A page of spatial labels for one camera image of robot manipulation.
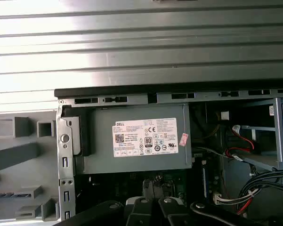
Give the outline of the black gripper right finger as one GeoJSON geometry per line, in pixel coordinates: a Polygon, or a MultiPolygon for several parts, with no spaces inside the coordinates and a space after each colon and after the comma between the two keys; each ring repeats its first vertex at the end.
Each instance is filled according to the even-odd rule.
{"type": "Polygon", "coordinates": [[[164,218],[171,226],[259,226],[260,223],[212,204],[194,202],[186,207],[175,198],[159,200],[164,218]]]}

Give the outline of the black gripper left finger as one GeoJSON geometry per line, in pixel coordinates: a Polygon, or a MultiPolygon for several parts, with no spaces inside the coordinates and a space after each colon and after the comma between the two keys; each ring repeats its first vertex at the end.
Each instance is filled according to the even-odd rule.
{"type": "Polygon", "coordinates": [[[129,204],[105,201],[58,224],[60,226],[150,226],[153,202],[133,197],[129,204]]]}

